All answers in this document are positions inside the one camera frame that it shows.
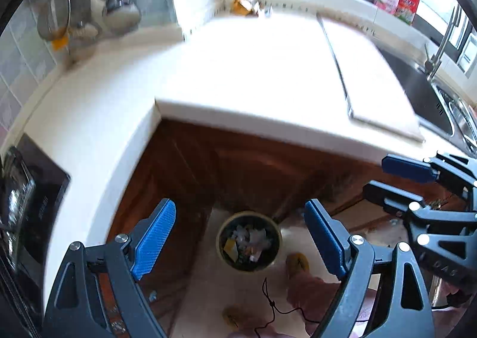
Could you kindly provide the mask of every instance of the hanging utensil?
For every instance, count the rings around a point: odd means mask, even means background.
[[[103,30],[120,35],[141,21],[141,12],[130,0],[90,0],[91,18]]]
[[[98,36],[99,30],[91,23],[79,22],[76,27],[70,27],[70,36],[78,39],[94,39]]]
[[[68,31],[70,19],[70,0],[48,0],[38,15],[38,34],[45,41],[60,39]]]

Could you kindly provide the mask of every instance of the wooden cabinet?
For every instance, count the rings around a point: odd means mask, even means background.
[[[251,209],[279,223],[312,198],[318,198],[336,218],[343,213],[347,220],[353,214],[351,209],[344,211],[357,204],[359,220],[349,226],[353,230],[379,219],[380,214],[386,217],[377,207],[368,210],[368,202],[359,203],[362,188],[371,179],[417,193],[427,201],[449,198],[435,183],[413,183],[342,155],[163,120],[125,191],[109,239],[129,232],[162,198],[175,202],[177,221],[157,261],[160,268],[140,282],[146,297],[158,293],[151,308],[167,331],[185,293],[212,208],[230,213]]]

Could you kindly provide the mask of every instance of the faucet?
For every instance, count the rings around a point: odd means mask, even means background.
[[[434,79],[434,76],[436,75],[437,69],[439,69],[441,63],[442,63],[442,56],[444,55],[444,49],[447,43],[450,40],[450,37],[452,36],[452,31],[454,31],[455,27],[458,27],[460,24],[460,18],[462,15],[462,8],[460,7],[459,4],[457,4],[457,7],[454,7],[452,10],[452,15],[450,17],[450,22],[447,25],[447,29],[445,30],[444,37],[442,38],[442,42],[437,49],[437,53],[435,53],[431,58],[429,58],[429,50],[428,50],[428,45],[425,44],[425,53],[428,56],[427,61],[424,63],[424,68],[425,68],[425,73],[428,75],[428,81],[432,82]]]

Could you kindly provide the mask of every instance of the sink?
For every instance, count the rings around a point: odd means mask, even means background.
[[[473,154],[477,154],[477,126],[474,118],[458,95],[450,89],[444,89],[442,85],[436,88],[448,106],[465,143]]]
[[[399,80],[414,113],[421,118],[421,124],[446,139],[452,136],[454,127],[445,103],[435,87],[428,82],[424,71],[417,64],[397,56],[396,53],[377,47]]]

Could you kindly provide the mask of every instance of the blue gripper pad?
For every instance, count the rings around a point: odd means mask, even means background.
[[[140,240],[134,243],[134,263],[131,267],[131,273],[136,280],[141,280],[144,274],[152,271],[162,247],[176,222],[175,204],[171,200],[161,200],[152,215],[145,221],[149,221],[149,224]]]
[[[330,274],[342,280],[351,265],[350,234],[318,200],[305,204],[305,223]]]
[[[383,158],[381,167],[387,174],[397,175],[417,183],[435,182],[438,175],[428,163],[397,155],[388,155]]]

